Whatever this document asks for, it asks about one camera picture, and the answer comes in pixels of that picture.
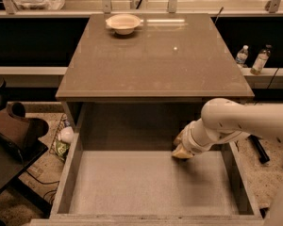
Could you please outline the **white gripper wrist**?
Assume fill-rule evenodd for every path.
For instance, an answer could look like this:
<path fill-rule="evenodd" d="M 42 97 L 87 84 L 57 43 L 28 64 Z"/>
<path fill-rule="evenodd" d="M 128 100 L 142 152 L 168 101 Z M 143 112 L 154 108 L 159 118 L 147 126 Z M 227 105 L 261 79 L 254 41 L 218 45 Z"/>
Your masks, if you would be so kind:
<path fill-rule="evenodd" d="M 172 157 L 178 159 L 191 159 L 194 155 L 207 152 L 211 148 L 211 141 L 201 120 L 186 125 L 173 144 L 175 148 Z"/>

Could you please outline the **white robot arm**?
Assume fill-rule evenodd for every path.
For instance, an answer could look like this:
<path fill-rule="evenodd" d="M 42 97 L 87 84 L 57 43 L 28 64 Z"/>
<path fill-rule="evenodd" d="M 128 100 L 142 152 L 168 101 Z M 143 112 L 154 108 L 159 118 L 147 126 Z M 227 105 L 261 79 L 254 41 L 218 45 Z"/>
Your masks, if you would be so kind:
<path fill-rule="evenodd" d="M 204 104 L 201 117 L 176 136 L 172 156 L 190 159 L 215 144 L 257 136 L 283 145 L 283 105 L 241 105 L 225 98 Z M 283 226 L 283 186 L 276 194 L 263 226 Z"/>

